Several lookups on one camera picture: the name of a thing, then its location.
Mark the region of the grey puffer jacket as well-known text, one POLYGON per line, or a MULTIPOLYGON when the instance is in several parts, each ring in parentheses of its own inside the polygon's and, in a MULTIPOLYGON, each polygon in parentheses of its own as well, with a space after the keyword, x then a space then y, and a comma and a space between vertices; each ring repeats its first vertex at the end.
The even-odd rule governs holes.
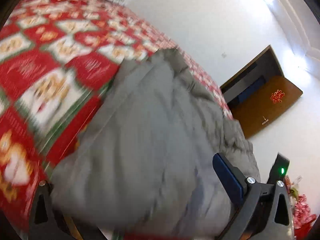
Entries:
POLYGON ((212 158, 260 179, 253 145, 177 49, 124 61, 79 148, 54 168, 52 202, 102 229, 217 236, 234 213, 212 158))

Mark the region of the red clothes pile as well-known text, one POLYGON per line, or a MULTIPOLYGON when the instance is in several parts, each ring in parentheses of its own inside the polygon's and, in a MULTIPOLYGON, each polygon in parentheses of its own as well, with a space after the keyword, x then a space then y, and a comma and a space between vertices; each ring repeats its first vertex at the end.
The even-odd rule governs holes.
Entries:
POLYGON ((295 239, 305 239, 317 219, 317 215, 311 213, 306 195, 300 194, 298 191, 301 179, 299 176, 294 182, 291 182, 288 175, 284 178, 293 214, 295 239))

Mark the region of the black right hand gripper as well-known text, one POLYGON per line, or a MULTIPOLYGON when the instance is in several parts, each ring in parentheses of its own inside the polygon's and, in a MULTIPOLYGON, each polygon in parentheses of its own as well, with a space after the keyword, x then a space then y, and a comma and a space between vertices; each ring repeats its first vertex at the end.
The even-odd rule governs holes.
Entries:
POLYGON ((275 162, 272 165, 271 170, 269 172, 267 183, 276 184, 277 181, 284 182, 289 165, 290 160, 281 153, 278 153, 275 162))

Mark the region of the brown wooden door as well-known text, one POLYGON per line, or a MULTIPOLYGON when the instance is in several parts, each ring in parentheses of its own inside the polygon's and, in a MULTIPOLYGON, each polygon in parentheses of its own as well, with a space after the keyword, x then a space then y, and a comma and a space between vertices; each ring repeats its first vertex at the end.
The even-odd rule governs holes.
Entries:
POLYGON ((244 136, 248 139, 280 117, 302 94, 303 91, 285 77, 273 76, 231 112, 233 118, 240 122, 244 136), (278 89, 282 90, 285 96, 282 103, 274 104, 270 97, 278 89), (269 120, 265 125, 261 124, 263 116, 269 120))

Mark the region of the red double happiness sticker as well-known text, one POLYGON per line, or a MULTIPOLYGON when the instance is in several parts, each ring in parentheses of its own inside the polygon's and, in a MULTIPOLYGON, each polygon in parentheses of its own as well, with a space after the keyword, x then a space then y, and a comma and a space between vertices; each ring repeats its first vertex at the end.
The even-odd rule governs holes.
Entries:
POLYGON ((282 99, 285 96, 285 93, 282 90, 276 90, 271 94, 270 100, 276 104, 276 103, 282 103, 282 99))

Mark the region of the red checkered teddy bedspread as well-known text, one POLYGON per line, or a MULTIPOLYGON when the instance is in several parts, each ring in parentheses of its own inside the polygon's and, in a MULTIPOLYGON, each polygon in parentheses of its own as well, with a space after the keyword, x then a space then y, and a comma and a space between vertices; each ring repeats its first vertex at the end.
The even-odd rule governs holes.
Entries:
POLYGON ((100 0, 31 0, 1 31, 1 210, 29 230, 41 179, 71 154, 121 62, 175 44, 129 10, 100 0))

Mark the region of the dark wooden door frame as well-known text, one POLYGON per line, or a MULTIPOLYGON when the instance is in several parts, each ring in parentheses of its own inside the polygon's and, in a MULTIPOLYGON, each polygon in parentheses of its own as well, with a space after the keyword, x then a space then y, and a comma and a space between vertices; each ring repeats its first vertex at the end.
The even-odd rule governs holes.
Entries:
POLYGON ((227 80, 220 90, 232 111, 248 99, 273 76, 283 76, 283 70, 271 46, 267 46, 240 71, 227 80))

